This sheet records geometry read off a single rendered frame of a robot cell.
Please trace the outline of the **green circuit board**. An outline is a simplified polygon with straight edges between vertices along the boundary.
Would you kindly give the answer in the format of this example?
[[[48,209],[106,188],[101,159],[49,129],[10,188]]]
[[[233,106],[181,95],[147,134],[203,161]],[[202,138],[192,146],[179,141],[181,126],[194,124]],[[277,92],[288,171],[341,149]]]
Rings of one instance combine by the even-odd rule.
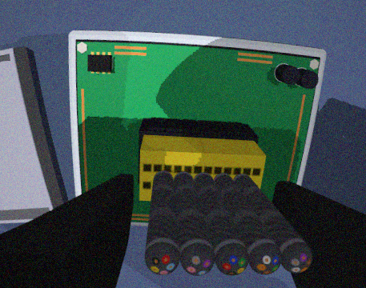
[[[87,70],[87,55],[112,55],[112,71]],[[77,42],[82,192],[134,175],[131,222],[147,222],[140,201],[139,138],[144,118],[241,122],[265,154],[260,191],[297,183],[314,89],[276,79],[276,67],[317,73],[320,60],[295,55],[133,42]]]

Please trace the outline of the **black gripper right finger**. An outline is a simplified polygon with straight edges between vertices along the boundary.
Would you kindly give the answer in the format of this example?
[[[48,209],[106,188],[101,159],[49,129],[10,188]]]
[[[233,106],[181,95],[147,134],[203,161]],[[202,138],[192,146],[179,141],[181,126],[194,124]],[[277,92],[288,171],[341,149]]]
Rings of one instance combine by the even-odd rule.
[[[294,182],[277,182],[272,204],[311,247],[297,288],[366,288],[366,214]]]

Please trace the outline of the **yellow power plug with cables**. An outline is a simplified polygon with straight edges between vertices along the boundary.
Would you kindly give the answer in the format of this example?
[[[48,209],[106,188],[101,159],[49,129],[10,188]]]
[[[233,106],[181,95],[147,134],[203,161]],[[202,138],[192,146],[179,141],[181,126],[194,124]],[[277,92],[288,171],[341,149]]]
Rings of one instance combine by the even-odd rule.
[[[180,262],[201,276],[281,266],[304,272],[311,247],[260,191],[265,154],[254,141],[143,135],[140,201],[151,201],[145,262],[157,275]]]

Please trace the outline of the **grey tray floor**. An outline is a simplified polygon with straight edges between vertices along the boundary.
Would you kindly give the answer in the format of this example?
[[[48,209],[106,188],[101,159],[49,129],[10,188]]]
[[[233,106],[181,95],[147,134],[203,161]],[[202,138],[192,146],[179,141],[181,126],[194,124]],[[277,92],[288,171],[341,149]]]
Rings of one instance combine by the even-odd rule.
[[[0,210],[46,208],[10,63],[0,55]]]

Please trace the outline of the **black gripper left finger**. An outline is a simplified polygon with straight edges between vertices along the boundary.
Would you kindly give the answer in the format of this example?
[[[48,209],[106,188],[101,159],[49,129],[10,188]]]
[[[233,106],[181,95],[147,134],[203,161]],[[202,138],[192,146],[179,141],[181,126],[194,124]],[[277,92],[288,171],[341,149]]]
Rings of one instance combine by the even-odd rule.
[[[119,174],[0,234],[0,288],[115,288],[132,207],[134,175]]]

